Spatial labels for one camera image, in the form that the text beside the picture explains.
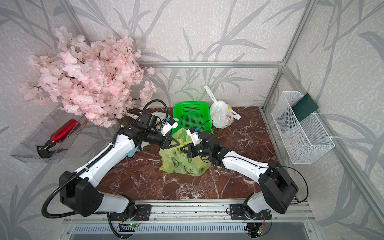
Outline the white printed plastic bag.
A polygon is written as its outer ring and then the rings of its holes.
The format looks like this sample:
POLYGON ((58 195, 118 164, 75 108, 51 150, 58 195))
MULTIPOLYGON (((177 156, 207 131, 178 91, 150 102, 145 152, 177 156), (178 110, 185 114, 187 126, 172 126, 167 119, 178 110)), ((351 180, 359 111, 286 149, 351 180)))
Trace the white printed plastic bag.
POLYGON ((225 129, 229 127, 234 120, 241 119, 241 115, 236 113, 230 105, 224 101, 218 101, 208 86, 204 86, 204 89, 213 101, 210 107, 210 114, 215 128, 225 129))

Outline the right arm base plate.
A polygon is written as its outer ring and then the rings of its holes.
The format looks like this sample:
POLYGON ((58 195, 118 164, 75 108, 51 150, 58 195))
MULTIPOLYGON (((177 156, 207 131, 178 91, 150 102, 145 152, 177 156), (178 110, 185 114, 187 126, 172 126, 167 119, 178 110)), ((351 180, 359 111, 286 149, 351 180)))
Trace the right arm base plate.
POLYGON ((243 204, 230 204, 230 211, 231 220, 237 221, 237 220, 271 220, 271 211, 270 210, 263 210, 259 213, 254 212, 247 206, 243 206, 243 204))

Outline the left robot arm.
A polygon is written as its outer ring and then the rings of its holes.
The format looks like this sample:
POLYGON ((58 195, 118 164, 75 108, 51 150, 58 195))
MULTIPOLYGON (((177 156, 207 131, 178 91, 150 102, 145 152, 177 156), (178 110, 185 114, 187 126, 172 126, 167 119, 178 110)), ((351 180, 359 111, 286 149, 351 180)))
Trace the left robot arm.
POLYGON ((163 150, 178 147, 179 142, 171 135, 177 126, 178 122, 168 114, 159 120, 143 110, 131 124, 121 126, 108 146, 92 160, 76 171, 66 171, 60 176, 59 187, 43 203, 43 217, 59 219, 77 214, 88 217, 103 213, 133 217, 137 212, 133 200, 102 193, 97 186, 115 165, 126 157, 132 157, 142 143, 157 145, 163 150))

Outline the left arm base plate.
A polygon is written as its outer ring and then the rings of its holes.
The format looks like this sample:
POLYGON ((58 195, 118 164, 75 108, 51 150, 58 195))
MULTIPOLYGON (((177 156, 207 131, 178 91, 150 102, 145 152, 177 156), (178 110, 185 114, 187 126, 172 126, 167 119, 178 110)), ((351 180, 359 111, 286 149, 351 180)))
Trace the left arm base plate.
POLYGON ((148 221, 151 214, 152 205, 130 205, 122 213, 112 212, 111 221, 148 221))

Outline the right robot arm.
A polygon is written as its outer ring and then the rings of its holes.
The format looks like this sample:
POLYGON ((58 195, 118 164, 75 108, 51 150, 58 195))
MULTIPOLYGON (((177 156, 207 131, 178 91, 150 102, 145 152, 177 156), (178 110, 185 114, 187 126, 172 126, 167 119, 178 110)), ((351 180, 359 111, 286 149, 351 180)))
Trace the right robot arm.
POLYGON ((188 158, 200 157, 215 166, 238 172, 260 186, 260 192, 249 195, 243 202, 247 218, 255 219, 259 213, 270 209, 279 214, 286 213, 299 189, 284 166, 277 162, 267 164, 241 156, 222 147, 210 131, 199 134, 197 130, 187 130, 192 143, 181 147, 188 158))

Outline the light green plastic bag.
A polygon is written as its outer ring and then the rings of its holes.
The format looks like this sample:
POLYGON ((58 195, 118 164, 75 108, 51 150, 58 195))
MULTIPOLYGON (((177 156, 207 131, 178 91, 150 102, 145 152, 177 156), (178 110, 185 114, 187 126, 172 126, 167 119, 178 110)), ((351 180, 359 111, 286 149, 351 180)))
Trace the light green plastic bag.
POLYGON ((189 176, 201 176, 210 167, 210 163, 202 161, 200 157, 188 158, 186 153, 181 151, 181 147, 191 144, 193 141, 187 135, 186 129, 179 129, 173 137, 180 143, 179 147, 168 150, 160 150, 162 157, 161 171, 166 173, 185 174, 189 176))

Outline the green plastic basket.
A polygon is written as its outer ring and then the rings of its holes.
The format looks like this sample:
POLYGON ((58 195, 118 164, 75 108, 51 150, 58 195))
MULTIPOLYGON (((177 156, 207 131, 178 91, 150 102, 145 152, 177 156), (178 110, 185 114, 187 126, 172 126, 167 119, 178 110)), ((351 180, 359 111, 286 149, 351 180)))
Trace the green plastic basket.
POLYGON ((179 125, 172 130, 172 134, 180 129, 187 130, 192 127, 201 129, 200 132, 213 132, 210 107, 205 102, 179 103, 174 107, 173 118, 179 120, 179 125))

